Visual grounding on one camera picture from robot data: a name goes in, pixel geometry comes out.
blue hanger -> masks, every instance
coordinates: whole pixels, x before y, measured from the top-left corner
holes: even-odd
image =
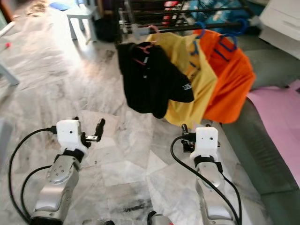
[[[193,44],[194,44],[195,50],[193,52],[191,52],[190,55],[199,55],[198,48],[197,48],[197,43],[196,43],[195,40],[193,41]]]
[[[241,35],[243,33],[245,33],[246,29],[248,28],[248,21],[245,20],[245,19],[238,19],[237,22],[241,22],[242,23],[242,28],[240,31],[236,32],[236,31],[233,31],[231,34],[223,34],[221,37],[220,37],[220,40],[218,41],[218,43],[223,46],[227,51],[229,51],[230,53],[232,53],[233,51],[235,51],[237,49],[237,43],[238,43],[238,40],[236,38],[237,35]],[[232,40],[233,40],[233,48],[228,48],[226,45],[224,45],[222,43],[222,40],[224,37],[231,37]],[[214,51],[220,55],[224,60],[226,60],[227,62],[229,61],[221,52],[219,52],[217,49],[214,49]]]
[[[195,22],[194,25],[199,25],[201,27],[201,29],[202,29],[201,34],[199,36],[197,36],[196,39],[202,38],[202,36],[205,33],[205,28],[206,28],[205,23],[203,23],[203,22]]]
[[[236,22],[240,22],[242,23],[242,28],[240,29],[240,31],[233,31],[232,34],[238,36],[241,34],[244,34],[245,31],[247,30],[247,28],[249,27],[249,21],[245,20],[245,19],[238,19]]]

black cable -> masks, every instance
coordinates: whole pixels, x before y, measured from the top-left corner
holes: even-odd
[[[44,169],[48,169],[50,168],[52,165],[47,165],[47,166],[43,166],[43,167],[40,167],[34,171],[32,171],[27,177],[26,179],[24,180],[23,184],[22,184],[22,188],[21,188],[21,194],[20,194],[20,201],[21,201],[21,207],[25,213],[25,216],[27,216],[28,218],[30,218],[30,213],[28,212],[26,206],[25,206],[25,201],[24,201],[24,192],[25,192],[25,187],[26,187],[26,184],[28,182],[28,180],[30,179],[30,177],[32,175],[34,175],[36,172],[40,171],[40,170],[44,170]]]
[[[171,147],[170,147],[170,151],[171,151],[171,155],[173,156],[173,158],[180,164],[182,165],[183,167],[185,167],[186,169],[188,169],[190,172],[192,172],[193,174],[195,174],[197,177],[199,177],[200,179],[202,179],[204,182],[206,182],[212,189],[214,189],[220,196],[221,198],[224,199],[224,201],[228,204],[229,208],[231,209],[231,211],[233,212],[233,216],[234,216],[234,219],[236,220],[237,224],[238,225],[241,225],[241,222],[239,220],[239,217],[233,207],[233,205],[230,203],[230,201],[226,198],[226,196],[219,190],[217,189],[208,179],[206,179],[205,177],[203,177],[200,173],[198,173],[196,170],[194,170],[193,168],[189,167],[187,164],[183,163],[180,159],[178,159],[175,154],[174,154],[174,151],[173,151],[173,147],[174,147],[174,144],[180,140],[180,139],[183,139],[184,136],[180,136],[180,137],[176,137],[172,144],[171,144]]]
[[[8,191],[9,191],[9,197],[10,200],[13,204],[13,207],[15,208],[15,210],[17,211],[17,213],[19,213],[19,215],[22,217],[22,219],[29,224],[30,222],[30,217],[27,217],[26,215],[23,214],[23,212],[21,211],[21,209],[19,208],[19,206],[17,205],[15,199],[14,199],[14,194],[13,194],[13,188],[12,188],[12,182],[11,182],[11,172],[12,172],[12,165],[13,165],[13,160],[15,158],[15,155],[17,153],[17,151],[19,150],[19,148],[22,146],[22,144],[31,136],[33,136],[34,134],[37,134],[39,132],[42,131],[51,131],[51,128],[44,128],[44,129],[39,129],[36,130],[32,133],[30,133],[29,135],[27,135],[26,137],[24,137],[21,142],[17,145],[17,147],[15,148],[15,151],[13,152],[10,160],[9,160],[9,165],[8,165]]]
[[[235,193],[236,193],[236,196],[237,196],[238,202],[239,202],[239,217],[240,217],[240,224],[242,224],[242,201],[241,201],[241,199],[240,199],[239,191],[238,191],[238,189],[236,188],[236,186],[235,186],[230,180],[228,180],[228,179],[224,176],[224,174],[222,174],[222,175],[223,175],[224,179],[227,181],[227,183],[230,184],[231,187],[233,187],[233,189],[234,189],[234,191],[235,191]]]

yellow shirt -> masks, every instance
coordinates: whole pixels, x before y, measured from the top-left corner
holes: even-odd
[[[197,35],[181,37],[172,33],[161,33],[155,43],[164,49],[170,61],[192,83],[195,100],[190,103],[169,100],[165,114],[170,123],[177,126],[186,123],[189,128],[192,128],[194,122],[200,123],[218,80],[196,37]],[[146,41],[156,39],[157,34],[151,34]]]

orange shirt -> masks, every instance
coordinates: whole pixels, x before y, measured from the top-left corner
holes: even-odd
[[[234,44],[227,38],[220,40],[222,34],[205,30],[200,39],[200,46],[206,58],[218,77],[217,84],[210,97],[210,102],[203,118],[221,123],[232,123],[240,115],[248,92],[255,80],[248,57],[237,48],[232,52],[227,48],[234,48]]]

pink mat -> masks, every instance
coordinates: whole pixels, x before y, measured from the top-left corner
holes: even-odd
[[[300,186],[300,80],[289,89],[276,87],[248,94],[266,130]]]

